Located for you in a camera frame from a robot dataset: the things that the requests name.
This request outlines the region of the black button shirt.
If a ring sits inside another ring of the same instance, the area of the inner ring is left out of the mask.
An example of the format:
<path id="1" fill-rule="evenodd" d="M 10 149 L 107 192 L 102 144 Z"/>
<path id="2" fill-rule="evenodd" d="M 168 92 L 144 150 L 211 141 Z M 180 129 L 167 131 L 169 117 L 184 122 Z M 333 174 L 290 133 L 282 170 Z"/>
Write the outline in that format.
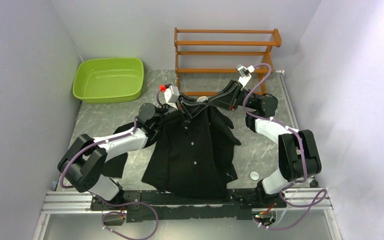
<path id="1" fill-rule="evenodd" d="M 158 135 L 142 182 L 187 198 L 222 198 L 238 176 L 233 122 L 216 107 L 167 122 Z"/>

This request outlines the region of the white round brooch back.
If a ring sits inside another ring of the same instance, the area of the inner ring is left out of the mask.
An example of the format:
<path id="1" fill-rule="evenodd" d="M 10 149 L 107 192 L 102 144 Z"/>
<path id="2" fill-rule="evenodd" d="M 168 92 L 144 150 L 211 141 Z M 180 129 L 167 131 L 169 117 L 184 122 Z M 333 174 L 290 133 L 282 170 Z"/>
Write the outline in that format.
<path id="1" fill-rule="evenodd" d="M 258 181 L 260 179 L 260 175 L 259 175 L 259 173 L 257 171 L 251 171 L 249 173 L 249 177 L 253 181 Z"/>

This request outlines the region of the orange round brooch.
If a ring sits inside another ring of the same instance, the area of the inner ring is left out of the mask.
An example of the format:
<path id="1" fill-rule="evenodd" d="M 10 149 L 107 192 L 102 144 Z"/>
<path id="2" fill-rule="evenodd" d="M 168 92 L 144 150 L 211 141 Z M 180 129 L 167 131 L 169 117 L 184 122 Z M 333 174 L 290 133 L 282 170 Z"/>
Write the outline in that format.
<path id="1" fill-rule="evenodd" d="M 207 96 L 200 96 L 196 99 L 196 102 L 198 103 L 205 103 L 208 101 L 208 97 Z"/>

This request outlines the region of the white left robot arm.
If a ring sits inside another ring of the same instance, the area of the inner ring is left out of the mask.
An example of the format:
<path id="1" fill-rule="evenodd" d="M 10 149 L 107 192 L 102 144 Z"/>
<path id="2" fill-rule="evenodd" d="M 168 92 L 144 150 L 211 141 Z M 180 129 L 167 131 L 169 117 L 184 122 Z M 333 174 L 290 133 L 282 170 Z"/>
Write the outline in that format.
<path id="1" fill-rule="evenodd" d="M 119 209 L 126 204 L 124 190 L 105 167 L 123 172 L 128 153 L 155 143 L 166 123 L 179 117 L 191 119 L 206 107 L 207 99 L 185 96 L 161 106 L 147 102 L 140 106 L 138 116 L 125 125 L 124 131 L 96 138 L 80 135 L 57 165 L 60 186 L 74 188 L 79 193 L 89 192 L 110 210 Z"/>

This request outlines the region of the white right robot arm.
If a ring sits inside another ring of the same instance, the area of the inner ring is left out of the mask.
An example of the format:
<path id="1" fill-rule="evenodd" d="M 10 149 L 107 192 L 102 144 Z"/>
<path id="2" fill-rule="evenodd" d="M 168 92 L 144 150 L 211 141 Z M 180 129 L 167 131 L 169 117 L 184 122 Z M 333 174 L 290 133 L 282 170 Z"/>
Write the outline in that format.
<path id="1" fill-rule="evenodd" d="M 321 172 L 322 164 L 313 132 L 298 130 L 274 119 L 279 101 L 272 94 L 256 94 L 244 89 L 238 81 L 231 80 L 206 103 L 226 111 L 243 107 L 246 126 L 277 145 L 277 169 L 257 184 L 259 191 L 255 193 L 255 202 L 260 207 L 268 207 L 275 199 L 274 194 L 291 184 Z"/>

